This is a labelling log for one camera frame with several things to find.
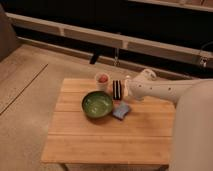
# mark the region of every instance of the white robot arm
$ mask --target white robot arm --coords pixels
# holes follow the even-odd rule
[[[151,70],[127,77],[126,95],[177,103],[169,171],[213,170],[213,79],[156,81]]]
[[[177,103],[181,95],[195,84],[211,79],[156,81],[156,74],[150,70],[143,70],[137,77],[127,76],[125,87],[128,96],[142,100],[144,96],[153,96]]]

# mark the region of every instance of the bowl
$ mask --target bowl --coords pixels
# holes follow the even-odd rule
[[[112,111],[113,101],[104,91],[93,91],[84,97],[82,109],[90,118],[101,118]]]

